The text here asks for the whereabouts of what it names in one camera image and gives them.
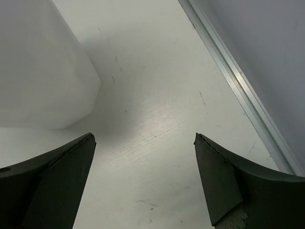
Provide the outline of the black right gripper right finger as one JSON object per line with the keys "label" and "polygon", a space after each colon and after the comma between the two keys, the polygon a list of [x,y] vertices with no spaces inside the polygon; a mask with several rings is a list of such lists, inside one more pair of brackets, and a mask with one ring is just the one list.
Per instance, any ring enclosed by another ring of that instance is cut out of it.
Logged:
{"label": "black right gripper right finger", "polygon": [[195,153],[216,229],[302,229],[305,179],[243,158],[202,134]]}

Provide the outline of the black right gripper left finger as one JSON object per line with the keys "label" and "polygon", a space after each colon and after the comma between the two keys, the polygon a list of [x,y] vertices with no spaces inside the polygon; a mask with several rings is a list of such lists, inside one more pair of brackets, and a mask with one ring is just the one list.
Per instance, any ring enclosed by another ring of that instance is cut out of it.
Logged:
{"label": "black right gripper left finger", "polygon": [[2,229],[71,229],[96,148],[87,133],[0,170]]}

